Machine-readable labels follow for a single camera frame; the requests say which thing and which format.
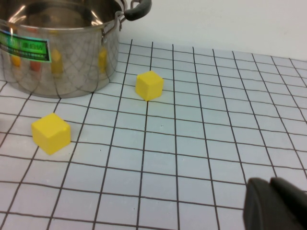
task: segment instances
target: foam cube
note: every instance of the foam cube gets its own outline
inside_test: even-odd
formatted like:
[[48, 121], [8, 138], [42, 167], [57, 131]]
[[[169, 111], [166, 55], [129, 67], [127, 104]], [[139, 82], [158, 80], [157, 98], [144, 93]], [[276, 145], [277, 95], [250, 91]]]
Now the foam cube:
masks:
[[16, 67], [20, 67], [21, 59], [18, 56], [12, 56], [12, 63]]
[[149, 71], [137, 76], [135, 91], [145, 101], [160, 97], [164, 80], [154, 71]]
[[62, 55], [57, 49], [51, 52], [51, 60], [51, 72], [53, 74], [63, 73]]
[[71, 142], [70, 125], [55, 113], [35, 121], [31, 126], [35, 144], [49, 155]]
[[102, 48], [98, 54], [98, 66], [102, 73], [106, 71], [107, 50]]

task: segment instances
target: black object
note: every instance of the black object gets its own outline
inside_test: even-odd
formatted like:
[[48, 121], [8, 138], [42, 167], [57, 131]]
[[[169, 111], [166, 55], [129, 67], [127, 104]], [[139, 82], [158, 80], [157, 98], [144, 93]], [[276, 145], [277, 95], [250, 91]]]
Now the black object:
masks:
[[132, 2], [139, 2], [140, 4], [137, 5], [135, 8], [126, 10], [124, 12], [125, 18], [128, 21], [134, 21], [140, 19], [147, 15], [152, 8], [152, 0], [135, 0]]
[[248, 181], [246, 230], [307, 230], [307, 195], [282, 178]]

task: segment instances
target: green label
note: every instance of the green label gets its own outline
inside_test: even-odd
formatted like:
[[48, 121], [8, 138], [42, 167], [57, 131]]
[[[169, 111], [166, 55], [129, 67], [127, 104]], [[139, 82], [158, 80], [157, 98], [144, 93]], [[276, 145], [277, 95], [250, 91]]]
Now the green label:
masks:
[[0, 48], [28, 60], [51, 62], [47, 39], [23, 37], [0, 30]]

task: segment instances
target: black pot handle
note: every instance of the black pot handle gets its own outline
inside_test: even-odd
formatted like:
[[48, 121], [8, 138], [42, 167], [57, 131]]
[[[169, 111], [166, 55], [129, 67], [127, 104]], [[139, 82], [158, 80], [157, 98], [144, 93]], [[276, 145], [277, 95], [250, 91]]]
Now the black pot handle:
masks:
[[[133, 8], [133, 4], [139, 2], [137, 7]], [[125, 18], [128, 21], [135, 21], [147, 15], [152, 8], [152, 0], [132, 0], [131, 9], [124, 12]]]

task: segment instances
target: white wall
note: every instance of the white wall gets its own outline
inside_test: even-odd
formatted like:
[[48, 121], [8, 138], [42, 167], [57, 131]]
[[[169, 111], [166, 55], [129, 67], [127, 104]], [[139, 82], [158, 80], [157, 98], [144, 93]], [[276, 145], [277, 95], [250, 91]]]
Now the white wall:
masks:
[[122, 36], [307, 60], [306, 10], [306, 0], [153, 0]]

